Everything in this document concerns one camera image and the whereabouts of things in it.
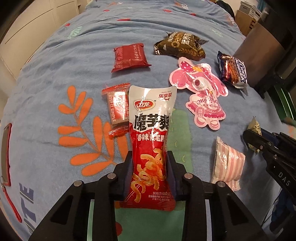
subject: red candy wrapper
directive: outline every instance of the red candy wrapper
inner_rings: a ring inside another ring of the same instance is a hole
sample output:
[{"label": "red candy wrapper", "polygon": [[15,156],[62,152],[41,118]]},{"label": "red candy wrapper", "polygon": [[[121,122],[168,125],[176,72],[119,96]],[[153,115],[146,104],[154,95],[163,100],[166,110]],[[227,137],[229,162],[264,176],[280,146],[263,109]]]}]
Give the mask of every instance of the red candy wrapper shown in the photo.
[{"label": "red candy wrapper", "polygon": [[129,131],[128,90],[130,83],[112,86],[102,90],[107,95],[110,120],[113,130],[109,136],[120,136]]},{"label": "red candy wrapper", "polygon": [[176,202],[166,181],[164,143],[176,95],[175,86],[130,87],[129,127],[134,173],[130,193],[121,207],[165,211],[175,208]]},{"label": "red candy wrapper", "polygon": [[144,44],[137,43],[114,49],[115,64],[111,73],[127,68],[149,67],[144,53]]}]

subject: metal screw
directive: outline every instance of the metal screw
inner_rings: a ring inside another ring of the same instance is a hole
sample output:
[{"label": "metal screw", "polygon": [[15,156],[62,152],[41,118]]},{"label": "metal screw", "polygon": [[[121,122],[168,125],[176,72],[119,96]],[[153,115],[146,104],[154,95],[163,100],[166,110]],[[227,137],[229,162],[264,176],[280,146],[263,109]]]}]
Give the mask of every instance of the metal screw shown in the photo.
[{"label": "metal screw", "polygon": [[116,174],[114,172],[111,172],[107,175],[107,178],[114,179],[116,177]]},{"label": "metal screw", "polygon": [[73,184],[74,184],[74,186],[79,187],[82,184],[82,181],[77,180]]},{"label": "metal screw", "polygon": [[193,178],[193,175],[192,175],[191,173],[185,173],[185,174],[184,174],[184,177],[185,177],[186,179],[191,179],[191,178]]},{"label": "metal screw", "polygon": [[218,182],[217,184],[218,184],[218,186],[221,187],[221,188],[224,188],[224,187],[225,187],[225,182],[220,181],[220,182]]}]

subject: wrapped snack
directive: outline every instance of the wrapped snack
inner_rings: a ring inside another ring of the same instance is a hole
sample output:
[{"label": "wrapped snack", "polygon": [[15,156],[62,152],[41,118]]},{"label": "wrapped snack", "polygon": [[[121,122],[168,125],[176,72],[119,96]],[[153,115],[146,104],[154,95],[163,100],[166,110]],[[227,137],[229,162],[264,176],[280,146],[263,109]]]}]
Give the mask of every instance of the wrapped snack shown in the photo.
[{"label": "wrapped snack", "polygon": [[179,68],[170,74],[170,83],[178,89],[187,88],[194,93],[185,105],[194,114],[198,127],[209,125],[212,130],[218,130],[219,121],[225,119],[226,114],[217,97],[227,96],[227,88],[212,73],[209,64],[194,65],[184,57],[179,58],[178,63]]},{"label": "wrapped snack", "polygon": [[212,183],[224,181],[232,189],[241,189],[239,180],[244,168],[245,155],[224,143],[217,137],[216,156]]},{"label": "wrapped snack", "polygon": [[128,90],[130,83],[112,86],[102,90],[107,95],[110,120],[113,129],[109,136],[119,136],[129,131]]},{"label": "wrapped snack", "polygon": [[190,33],[173,32],[166,39],[154,44],[154,53],[199,61],[205,58],[205,52],[201,45],[207,42],[207,40],[202,40]]},{"label": "wrapped snack", "polygon": [[130,193],[121,207],[165,211],[175,207],[166,181],[164,143],[176,94],[175,86],[159,89],[130,87],[129,126],[134,173]]},{"label": "wrapped snack", "polygon": [[244,62],[220,51],[218,51],[217,59],[221,70],[220,79],[232,84],[235,88],[246,90],[247,72]]},{"label": "wrapped snack", "polygon": [[[249,130],[252,130],[254,132],[256,132],[257,134],[262,136],[262,132],[261,132],[261,128],[260,125],[258,123],[258,121],[256,121],[256,118],[253,116],[253,119],[251,120],[249,126],[248,126]],[[257,155],[259,153],[259,149],[257,149],[256,147],[252,146],[251,144],[248,144],[249,148],[251,150],[253,150],[255,152],[255,154]]]},{"label": "wrapped snack", "polygon": [[149,67],[144,53],[144,44],[137,43],[114,48],[115,64],[111,73],[127,68]]}]

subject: cartoon girl illustration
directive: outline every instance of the cartoon girl illustration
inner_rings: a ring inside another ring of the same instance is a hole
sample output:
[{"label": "cartoon girl illustration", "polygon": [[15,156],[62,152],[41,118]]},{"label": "cartoon girl illustration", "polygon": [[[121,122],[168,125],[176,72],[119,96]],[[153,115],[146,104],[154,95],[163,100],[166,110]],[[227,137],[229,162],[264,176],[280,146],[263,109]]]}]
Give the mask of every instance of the cartoon girl illustration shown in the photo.
[{"label": "cartoon girl illustration", "polygon": [[187,58],[179,58],[179,68],[170,75],[170,83],[178,89],[189,89],[194,92],[186,107],[195,115],[194,122],[198,127],[220,128],[220,120],[226,114],[222,110],[217,97],[227,96],[226,86],[211,72],[208,64],[194,65]]}]

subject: blue bedsheet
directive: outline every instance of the blue bedsheet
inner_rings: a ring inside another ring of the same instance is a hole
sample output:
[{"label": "blue bedsheet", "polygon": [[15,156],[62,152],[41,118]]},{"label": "blue bedsheet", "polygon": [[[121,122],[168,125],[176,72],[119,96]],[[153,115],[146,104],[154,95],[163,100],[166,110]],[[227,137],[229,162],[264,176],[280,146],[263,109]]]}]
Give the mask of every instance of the blue bedsheet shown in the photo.
[{"label": "blue bedsheet", "polygon": [[[3,127],[12,123],[12,186],[7,192],[22,223],[16,220],[2,191],[0,198],[22,240],[28,240],[75,180],[98,180],[124,160],[131,148],[129,136],[115,140],[106,137],[110,118],[101,90],[126,82],[148,88],[169,86],[168,78],[177,68],[177,59],[154,55],[153,45],[173,31],[186,31],[209,40],[203,45],[206,58],[201,62],[210,64],[217,76],[218,51],[232,55],[245,38],[230,15],[209,1],[98,0],[60,27],[23,67],[5,107],[0,131],[2,136]],[[144,43],[152,66],[111,74],[113,48],[137,42]],[[173,150],[187,171],[204,181],[211,180],[217,136],[243,152],[246,162],[242,189],[236,194],[261,222],[279,187],[265,172],[262,156],[247,150],[241,135],[253,116],[268,131],[286,131],[269,96],[263,100],[250,87],[248,93],[245,96],[229,87],[229,95],[219,97],[226,119],[220,122],[218,131],[212,131],[194,124],[194,116],[185,107],[192,93],[178,90],[168,149]],[[171,213],[119,208],[116,215],[122,227],[119,240],[181,239],[183,203],[178,203]]]}]

